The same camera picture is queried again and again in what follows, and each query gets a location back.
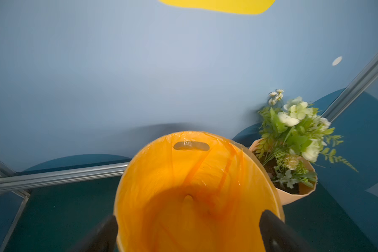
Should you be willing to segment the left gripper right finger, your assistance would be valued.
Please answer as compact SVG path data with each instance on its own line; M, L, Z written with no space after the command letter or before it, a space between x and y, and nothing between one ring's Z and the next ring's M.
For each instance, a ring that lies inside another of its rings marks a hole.
M316 252L310 244L270 210L265 210L259 229L267 252Z

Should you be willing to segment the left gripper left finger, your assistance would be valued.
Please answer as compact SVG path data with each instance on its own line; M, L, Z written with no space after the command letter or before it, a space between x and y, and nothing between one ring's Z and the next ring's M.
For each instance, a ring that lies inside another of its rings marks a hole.
M118 235L118 224L114 215L106 217L88 235L75 244L71 252L113 252Z

